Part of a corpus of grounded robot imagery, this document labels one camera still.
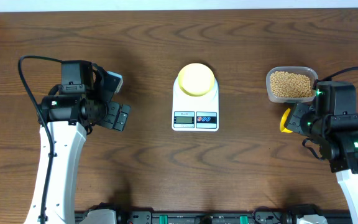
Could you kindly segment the yellow measuring scoop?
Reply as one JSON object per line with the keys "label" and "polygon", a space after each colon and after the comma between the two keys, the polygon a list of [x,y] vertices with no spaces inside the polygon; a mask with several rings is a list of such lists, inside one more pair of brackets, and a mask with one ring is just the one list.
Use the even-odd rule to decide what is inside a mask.
{"label": "yellow measuring scoop", "polygon": [[287,118],[288,118],[288,116],[289,116],[289,114],[290,114],[290,111],[291,111],[290,108],[287,109],[287,110],[284,112],[284,114],[283,114],[283,116],[282,116],[282,118],[281,118],[281,120],[280,120],[280,131],[281,131],[282,133],[292,133],[292,132],[293,132],[293,131],[291,131],[291,130],[289,130],[289,129],[287,129],[287,128],[285,127],[285,123],[286,123]]}

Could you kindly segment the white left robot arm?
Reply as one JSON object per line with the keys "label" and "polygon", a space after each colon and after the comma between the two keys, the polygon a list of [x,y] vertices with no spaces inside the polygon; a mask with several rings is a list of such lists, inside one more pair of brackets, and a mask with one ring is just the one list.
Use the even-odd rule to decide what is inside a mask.
{"label": "white left robot arm", "polygon": [[78,164],[94,126],[123,131],[131,107],[113,102],[121,75],[85,60],[60,60],[62,80],[40,103],[40,160],[26,223],[75,223]]}

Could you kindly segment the pale yellow bowl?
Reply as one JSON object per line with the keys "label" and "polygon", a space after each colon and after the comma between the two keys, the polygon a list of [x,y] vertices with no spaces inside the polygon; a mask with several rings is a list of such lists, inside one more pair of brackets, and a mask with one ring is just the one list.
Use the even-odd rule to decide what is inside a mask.
{"label": "pale yellow bowl", "polygon": [[178,73],[180,89],[189,96],[203,96],[209,93],[215,84],[213,71],[202,63],[191,63]]}

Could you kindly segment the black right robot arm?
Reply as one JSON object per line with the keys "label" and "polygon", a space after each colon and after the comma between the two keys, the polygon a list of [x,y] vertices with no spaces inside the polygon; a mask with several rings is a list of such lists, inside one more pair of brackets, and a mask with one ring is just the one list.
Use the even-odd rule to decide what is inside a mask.
{"label": "black right robot arm", "polygon": [[295,103],[282,116],[280,130],[298,133],[319,146],[313,155],[329,161],[358,223],[358,113],[356,88],[349,82],[323,81],[315,86],[312,104]]}

